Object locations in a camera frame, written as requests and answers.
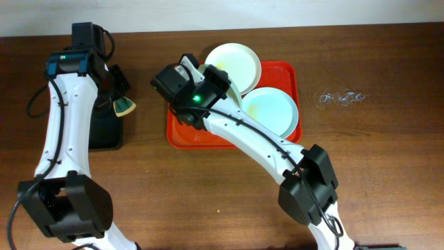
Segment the yellow green sponge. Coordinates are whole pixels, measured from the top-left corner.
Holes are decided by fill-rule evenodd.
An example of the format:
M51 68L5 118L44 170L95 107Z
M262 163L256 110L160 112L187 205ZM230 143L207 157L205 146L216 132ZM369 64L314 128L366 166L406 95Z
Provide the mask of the yellow green sponge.
M120 97L113 102L113 108L117 117L123 117L131 113L137 105L128 97Z

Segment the pale green plate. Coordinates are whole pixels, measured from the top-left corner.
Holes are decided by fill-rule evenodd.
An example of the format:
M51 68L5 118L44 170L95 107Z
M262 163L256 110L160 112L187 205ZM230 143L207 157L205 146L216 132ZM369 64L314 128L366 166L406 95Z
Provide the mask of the pale green plate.
M208 67L208 64L202 64L198 67L198 71L200 73L204 73L205 69ZM231 82L230 88L226 92L226 95L234 100L234 102L241 108L242 107L242 97L240 94L239 89L235 85L234 81L228 77L229 81Z

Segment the cream white plate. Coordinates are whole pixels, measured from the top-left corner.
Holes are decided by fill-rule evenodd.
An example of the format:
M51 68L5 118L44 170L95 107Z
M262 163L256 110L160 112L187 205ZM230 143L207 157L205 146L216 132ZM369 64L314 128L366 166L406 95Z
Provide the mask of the cream white plate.
M226 43L216 47L206 57L205 64L227 72L240 95L253 90L262 75L261 62L256 53L239 43Z

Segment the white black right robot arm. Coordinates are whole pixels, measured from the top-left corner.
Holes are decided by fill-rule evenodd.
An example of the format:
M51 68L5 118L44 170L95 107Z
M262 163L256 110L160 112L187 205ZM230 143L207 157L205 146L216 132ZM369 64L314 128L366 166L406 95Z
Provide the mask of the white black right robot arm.
M280 186L281 209L309 228L319 249L355 248L339 217L339 182L326 150L305 149L256 122L226 94L231 83L216 67L184 54L175 71L187 87L171 104L180 123L227 140L261 165Z

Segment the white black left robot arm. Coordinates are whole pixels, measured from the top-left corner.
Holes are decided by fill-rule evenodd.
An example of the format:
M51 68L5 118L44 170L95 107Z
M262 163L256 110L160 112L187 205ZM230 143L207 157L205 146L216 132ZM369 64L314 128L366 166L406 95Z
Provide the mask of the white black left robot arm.
M102 54L95 49L50 55L44 150L33 180L18 185L18 203L47 238L93 249L138 249L113 222L112 198L89 170L92 111L107 74Z

